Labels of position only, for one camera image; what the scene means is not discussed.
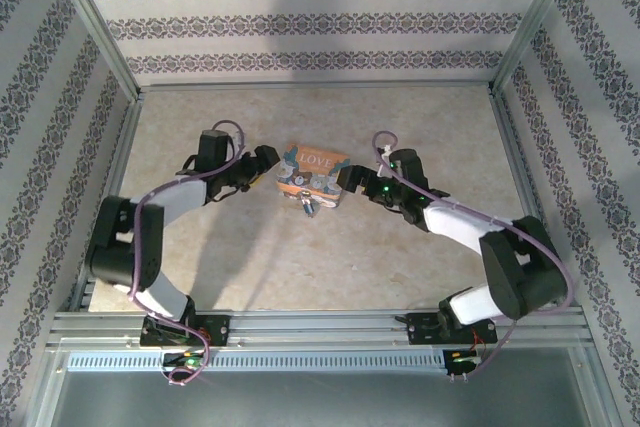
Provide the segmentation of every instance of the vent grille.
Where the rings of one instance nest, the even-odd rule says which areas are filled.
[[[162,365],[160,352],[74,353],[71,371],[153,371]],[[444,371],[439,349],[406,352],[214,352],[207,370],[218,372],[356,372]]]

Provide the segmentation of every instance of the beige surface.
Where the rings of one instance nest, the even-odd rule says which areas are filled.
[[[147,95],[122,195],[169,180],[201,130],[230,118],[250,148],[289,141],[351,154],[373,167],[371,136],[390,129],[415,148],[432,187],[497,215],[522,209],[484,87],[274,89]],[[374,309],[434,306],[483,281],[480,258],[425,234],[364,196],[308,219],[275,173],[246,194],[165,229],[163,272],[199,309]],[[134,310],[98,285],[93,311]]]

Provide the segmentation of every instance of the damask wallpaper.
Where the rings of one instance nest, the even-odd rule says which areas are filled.
[[[140,85],[490,80],[532,0],[95,0]]]
[[[554,0],[505,89],[625,425],[640,425],[638,0]]]
[[[128,101],[71,0],[0,0],[0,426],[20,425]]]

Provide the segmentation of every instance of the black mounting plate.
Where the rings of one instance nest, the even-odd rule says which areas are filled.
[[[436,312],[415,312],[396,320],[407,326],[411,345],[471,345],[474,343],[473,331],[487,344],[498,342],[496,326],[490,320],[481,320],[462,329],[443,332]]]
[[[229,338],[229,315],[196,315],[191,327],[196,330],[204,329],[211,340],[211,347],[224,347]],[[200,339],[187,338],[186,333],[179,329],[172,329],[158,324],[153,318],[145,317],[140,334],[140,347],[177,347],[202,346]]]

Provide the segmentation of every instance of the small box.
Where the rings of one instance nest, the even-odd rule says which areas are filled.
[[[278,187],[287,196],[298,197],[306,192],[323,206],[337,207],[342,194],[338,173],[349,162],[344,154],[289,144],[278,166]]]

